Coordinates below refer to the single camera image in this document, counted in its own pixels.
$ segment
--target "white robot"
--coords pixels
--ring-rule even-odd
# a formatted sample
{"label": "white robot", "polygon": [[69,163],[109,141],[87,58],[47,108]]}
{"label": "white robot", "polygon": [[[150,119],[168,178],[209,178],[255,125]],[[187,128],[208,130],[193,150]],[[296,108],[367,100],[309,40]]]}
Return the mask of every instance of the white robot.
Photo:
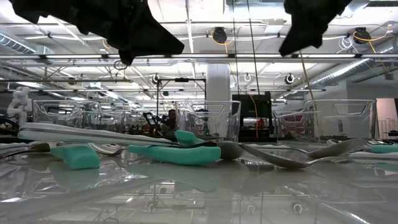
{"label": "white robot", "polygon": [[32,111],[32,100],[28,98],[30,93],[29,87],[18,87],[17,91],[12,94],[12,101],[7,109],[7,116],[9,118],[18,114],[18,125],[21,126],[26,123],[27,112]]}

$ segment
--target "transparent storage container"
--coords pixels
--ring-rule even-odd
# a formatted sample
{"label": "transparent storage container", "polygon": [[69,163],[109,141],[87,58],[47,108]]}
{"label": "transparent storage container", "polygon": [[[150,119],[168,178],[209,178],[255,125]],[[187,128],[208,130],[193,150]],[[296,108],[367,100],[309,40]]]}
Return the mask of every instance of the transparent storage container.
{"label": "transparent storage container", "polygon": [[238,141],[240,101],[177,101],[175,109],[179,130]]}
{"label": "transparent storage container", "polygon": [[274,111],[279,139],[325,143],[328,139],[373,138],[374,100],[312,100],[301,111]]}
{"label": "transparent storage container", "polygon": [[33,101],[33,122],[121,133],[124,113],[105,113],[94,101]]}

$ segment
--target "reflective table surface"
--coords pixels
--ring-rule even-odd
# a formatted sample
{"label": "reflective table surface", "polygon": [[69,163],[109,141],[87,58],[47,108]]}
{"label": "reflective table surface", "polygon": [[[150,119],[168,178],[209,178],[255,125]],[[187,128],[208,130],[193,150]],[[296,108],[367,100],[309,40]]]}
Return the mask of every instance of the reflective table surface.
{"label": "reflective table surface", "polygon": [[100,169],[52,156],[0,162],[0,223],[397,223],[398,165],[278,169],[244,157],[201,167],[125,153]]}

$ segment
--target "metal spoon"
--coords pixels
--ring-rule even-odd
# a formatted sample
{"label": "metal spoon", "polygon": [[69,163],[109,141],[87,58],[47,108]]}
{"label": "metal spoon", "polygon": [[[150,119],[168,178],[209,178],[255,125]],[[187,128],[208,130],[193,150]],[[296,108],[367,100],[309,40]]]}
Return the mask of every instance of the metal spoon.
{"label": "metal spoon", "polygon": [[303,169],[313,165],[314,163],[321,161],[329,161],[332,159],[357,159],[355,157],[346,157],[346,156],[336,157],[336,155],[338,156],[339,155],[338,153],[340,153],[341,155],[341,154],[346,154],[347,152],[355,151],[357,148],[363,146],[366,142],[367,140],[365,139],[351,139],[327,148],[317,150],[315,151],[316,153],[314,153],[312,156],[324,156],[324,157],[309,162],[299,162],[286,157],[273,155],[267,152],[262,152],[258,149],[255,149],[245,144],[240,144],[240,147],[244,149],[246,152],[256,157],[259,157],[273,165],[287,169]]}

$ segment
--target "person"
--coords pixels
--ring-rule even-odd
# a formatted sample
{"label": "person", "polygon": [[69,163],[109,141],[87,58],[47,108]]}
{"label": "person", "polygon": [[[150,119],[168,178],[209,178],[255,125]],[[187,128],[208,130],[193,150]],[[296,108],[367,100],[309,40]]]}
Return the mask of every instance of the person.
{"label": "person", "polygon": [[175,110],[169,110],[169,118],[166,122],[160,125],[160,133],[164,136],[173,136],[174,131],[177,130],[177,117],[175,115]]}

